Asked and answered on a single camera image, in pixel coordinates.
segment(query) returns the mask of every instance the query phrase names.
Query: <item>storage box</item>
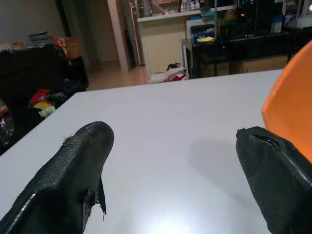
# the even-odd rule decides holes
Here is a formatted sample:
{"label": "storage box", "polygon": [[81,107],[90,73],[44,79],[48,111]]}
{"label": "storage box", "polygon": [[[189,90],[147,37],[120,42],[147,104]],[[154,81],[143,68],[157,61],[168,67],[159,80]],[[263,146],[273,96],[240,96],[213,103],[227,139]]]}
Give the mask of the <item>storage box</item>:
{"label": "storage box", "polygon": [[80,43],[77,37],[59,38],[54,43],[63,48],[68,59],[75,59],[82,56]]}
{"label": "storage box", "polygon": [[[230,74],[230,63],[222,62],[217,65],[217,75],[225,76]],[[201,64],[201,77],[213,77],[215,76],[214,64]]]}
{"label": "storage box", "polygon": [[283,69],[287,64],[287,59],[287,55],[277,55],[232,62],[231,72],[240,74]]}

